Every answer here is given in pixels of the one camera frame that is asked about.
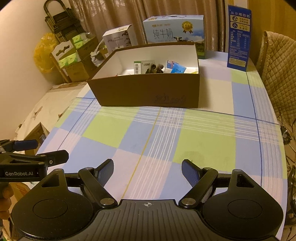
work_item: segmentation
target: quilted chair cover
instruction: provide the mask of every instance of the quilted chair cover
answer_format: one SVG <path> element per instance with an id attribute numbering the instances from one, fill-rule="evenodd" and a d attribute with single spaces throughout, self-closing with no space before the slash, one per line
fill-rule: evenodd
<path id="1" fill-rule="evenodd" d="M 296 41 L 265 31 L 256 68 L 278 116 L 290 126 L 296 118 Z"/>

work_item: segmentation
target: plaid tablecloth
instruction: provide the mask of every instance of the plaid tablecloth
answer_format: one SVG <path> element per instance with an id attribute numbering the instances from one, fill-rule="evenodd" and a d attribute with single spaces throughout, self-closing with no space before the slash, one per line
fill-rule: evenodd
<path id="1" fill-rule="evenodd" d="M 191 188 L 181 173 L 183 159 L 223 173 L 242 169 L 285 213 L 285 151 L 261 78 L 251 61 L 245 73 L 227 68 L 227 53 L 208 56 L 199 60 L 198 109 L 102 107 L 86 85 L 39 153 L 67 150 L 69 161 L 54 167 L 65 172 L 97 167 L 112 158 L 114 173 L 105 188 L 117 201 L 178 202 Z"/>

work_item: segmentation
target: brown curtain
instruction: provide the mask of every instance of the brown curtain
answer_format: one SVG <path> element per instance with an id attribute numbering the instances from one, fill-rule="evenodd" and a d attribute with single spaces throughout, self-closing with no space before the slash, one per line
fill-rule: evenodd
<path id="1" fill-rule="evenodd" d="M 224 0 L 69 0 L 85 30 L 99 39 L 109 29 L 133 24 L 138 43 L 146 42 L 143 21 L 160 15 L 204 15 L 206 49 L 225 48 Z"/>

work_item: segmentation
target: barcode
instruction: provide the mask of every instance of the barcode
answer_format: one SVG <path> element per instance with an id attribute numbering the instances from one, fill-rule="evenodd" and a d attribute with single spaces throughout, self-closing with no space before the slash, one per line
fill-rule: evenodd
<path id="1" fill-rule="evenodd" d="M 139 65 L 135 64 L 135 74 L 138 74 L 138 73 L 139 73 Z"/>

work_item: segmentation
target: human hand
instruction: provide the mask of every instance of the human hand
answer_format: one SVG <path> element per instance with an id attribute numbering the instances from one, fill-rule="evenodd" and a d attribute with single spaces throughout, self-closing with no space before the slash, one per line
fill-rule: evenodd
<path id="1" fill-rule="evenodd" d="M 13 189 L 10 184 L 3 188 L 2 195 L 3 198 L 0 199 L 0 219 L 8 219 L 11 206 L 10 198 L 13 196 Z"/>

